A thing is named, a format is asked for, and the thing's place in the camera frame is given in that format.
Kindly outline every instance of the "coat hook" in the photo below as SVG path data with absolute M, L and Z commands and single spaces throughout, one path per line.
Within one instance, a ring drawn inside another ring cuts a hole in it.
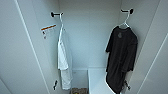
M 121 11 L 122 11 L 122 12 L 130 12 L 130 14 L 132 14 L 133 11 L 134 11 L 134 9 L 131 9 L 131 10 L 122 10 L 122 9 L 121 9 Z
M 53 12 L 51 12 L 51 17 L 54 17 L 54 15 L 60 15 L 60 14 L 54 14 Z

